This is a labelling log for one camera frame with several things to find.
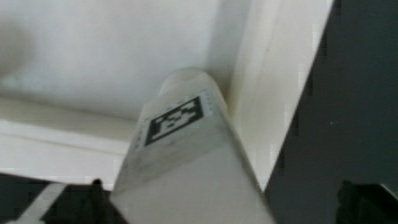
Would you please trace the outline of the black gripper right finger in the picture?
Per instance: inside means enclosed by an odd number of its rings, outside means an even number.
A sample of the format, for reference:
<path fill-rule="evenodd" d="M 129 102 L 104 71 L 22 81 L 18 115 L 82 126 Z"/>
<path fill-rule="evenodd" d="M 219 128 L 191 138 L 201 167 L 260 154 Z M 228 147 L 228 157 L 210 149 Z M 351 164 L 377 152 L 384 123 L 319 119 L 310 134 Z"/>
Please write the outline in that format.
<path fill-rule="evenodd" d="M 344 181 L 336 224 L 398 224 L 398 192 L 381 183 Z"/>

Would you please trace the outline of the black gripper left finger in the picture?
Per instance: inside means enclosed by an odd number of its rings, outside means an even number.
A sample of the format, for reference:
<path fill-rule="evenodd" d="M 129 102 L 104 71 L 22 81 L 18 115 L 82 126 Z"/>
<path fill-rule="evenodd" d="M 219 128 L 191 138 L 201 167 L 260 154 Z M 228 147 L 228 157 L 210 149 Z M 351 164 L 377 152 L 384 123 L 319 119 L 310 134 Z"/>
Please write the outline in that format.
<path fill-rule="evenodd" d="M 120 224 L 102 180 L 86 185 L 50 183 L 9 224 Z"/>

